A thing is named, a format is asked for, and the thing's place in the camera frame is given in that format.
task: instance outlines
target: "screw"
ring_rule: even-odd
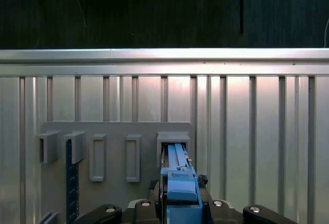
[[[150,203],[149,202],[142,202],[142,206],[144,206],[144,207],[150,206]]]
[[[222,202],[220,202],[220,201],[214,201],[214,205],[215,205],[216,207],[221,207],[223,204],[222,204]]]
[[[112,212],[114,212],[114,211],[115,211],[115,209],[112,208],[112,207],[106,209],[106,212],[108,212],[108,213],[112,213]]]
[[[250,210],[253,211],[254,213],[259,213],[261,210],[257,207],[250,207]]]

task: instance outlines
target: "metal panel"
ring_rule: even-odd
[[[41,217],[41,172],[36,134],[47,120],[47,79],[25,79],[25,179],[26,223],[36,223]]]
[[[191,122],[191,78],[168,77],[168,121]]]
[[[226,196],[238,211],[249,204],[249,100],[249,78],[227,77]]]
[[[315,136],[315,223],[328,223],[329,212],[329,78],[316,77],[316,136]]]
[[[81,59],[88,64],[79,64]],[[227,199],[238,209],[237,199],[255,200],[299,223],[327,223],[328,59],[327,49],[0,51],[0,61],[12,63],[0,64],[1,77],[31,76],[25,79],[25,91],[23,79],[0,78],[0,198],[11,197],[9,212],[0,208],[0,221],[24,219],[17,212],[22,201],[27,223],[40,217],[40,165],[33,162],[37,148],[31,141],[44,121],[138,118],[195,126],[199,156],[194,164],[208,174],[213,198]],[[316,85],[308,77],[314,75]],[[249,85],[250,76],[257,77]],[[235,103],[244,103],[244,109]],[[11,142],[4,142],[5,137]],[[19,154],[24,138],[25,159]],[[235,154],[242,151],[235,145],[249,153]],[[17,173],[13,169],[22,165],[20,158],[25,172]],[[233,173],[247,165],[249,170]],[[19,193],[23,173],[26,201]],[[238,178],[246,185],[233,187]]]
[[[20,223],[20,79],[0,78],[1,223]]]
[[[223,179],[221,179],[221,79],[218,76],[211,76],[209,79],[209,141],[208,141],[208,175],[210,190],[213,199],[220,198],[220,191]]]
[[[308,77],[298,77],[298,180],[297,222],[307,223],[307,176],[308,176]]]
[[[161,121],[161,77],[138,78],[138,121]]]
[[[74,77],[54,77],[52,79],[52,106],[54,121],[75,120]]]
[[[285,187],[284,214],[297,219],[297,180],[298,180],[298,79],[287,77],[285,86]]]
[[[81,120],[103,120],[103,78],[81,78]]]
[[[109,121],[120,121],[120,77],[109,78]]]
[[[196,170],[208,174],[208,77],[197,77],[196,94]]]
[[[132,120],[132,77],[121,79],[121,121]]]
[[[257,204],[278,210],[279,78],[257,77],[256,198]]]

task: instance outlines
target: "rectangular bracket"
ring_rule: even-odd
[[[72,132],[64,136],[65,142],[71,140],[72,164],[76,164],[85,158],[85,138],[84,132]]]
[[[106,179],[106,134],[94,134],[89,144],[89,178],[103,182]]]
[[[126,177],[127,182],[139,182],[140,175],[140,135],[126,137]]]
[[[57,224],[58,213],[48,212],[38,222],[38,224]]]
[[[40,162],[46,164],[58,159],[58,132],[46,132],[36,137],[39,143]]]
[[[188,135],[188,132],[158,132],[158,137],[156,139],[156,159],[158,167],[161,165],[162,144],[174,143],[184,144],[190,157],[194,158],[194,148],[191,146],[191,139]]]

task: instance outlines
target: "vertical metal rib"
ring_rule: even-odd
[[[208,174],[208,77],[197,76],[196,79],[196,134],[197,134],[197,172]]]
[[[47,78],[47,121],[52,120],[52,78]]]
[[[308,79],[308,179],[307,223],[315,221],[315,78]]]
[[[286,140],[286,79],[279,78],[279,169],[278,169],[278,213],[285,209],[285,140]]]
[[[75,84],[74,84],[74,101],[75,101],[75,121],[81,120],[81,78],[75,78]]]
[[[3,114],[4,111],[4,102],[3,102],[3,78],[0,78],[0,114]],[[3,115],[0,116],[0,202],[4,201],[4,145],[3,145]],[[0,206],[0,222],[4,223],[4,211],[3,206]]]
[[[132,77],[122,76],[120,86],[120,120],[123,122],[132,121]]]
[[[220,198],[221,164],[221,79],[219,76],[211,76],[208,85],[208,189],[213,199]]]
[[[109,77],[103,79],[103,121],[109,121]]]
[[[227,84],[226,78],[221,78],[221,163],[220,163],[220,199],[226,199],[226,168],[227,168]]]
[[[168,121],[168,78],[161,77],[161,122]]]
[[[138,121],[138,77],[132,79],[132,121]]]
[[[196,138],[196,143],[195,143],[195,148],[194,148],[194,151],[195,151],[195,163],[194,165],[197,165],[198,162],[198,156],[197,156],[197,143],[199,143],[199,141],[197,140],[197,127],[196,127],[196,110],[197,110],[197,97],[196,97],[196,94],[197,94],[197,86],[196,86],[196,78],[191,78],[191,124],[193,125],[194,127],[194,130],[195,130],[195,134],[194,134],[194,137]]]
[[[249,203],[255,204],[256,198],[256,78],[250,78],[250,124],[249,124],[249,145],[250,145],[250,175],[249,175]]]
[[[25,79],[20,79],[20,217],[21,224],[26,222],[25,194]]]

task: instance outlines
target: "blue strip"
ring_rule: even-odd
[[[187,162],[187,152],[179,143],[168,145],[169,168],[161,169],[168,176],[167,199],[197,201],[195,171]]]
[[[175,143],[175,149],[177,153],[177,159],[179,166],[187,166],[186,154],[183,150],[183,147],[179,143]]]
[[[179,166],[176,148],[174,145],[168,145],[168,161],[169,161],[169,167]]]
[[[79,168],[72,164],[72,141],[66,142],[66,224],[79,216]]]

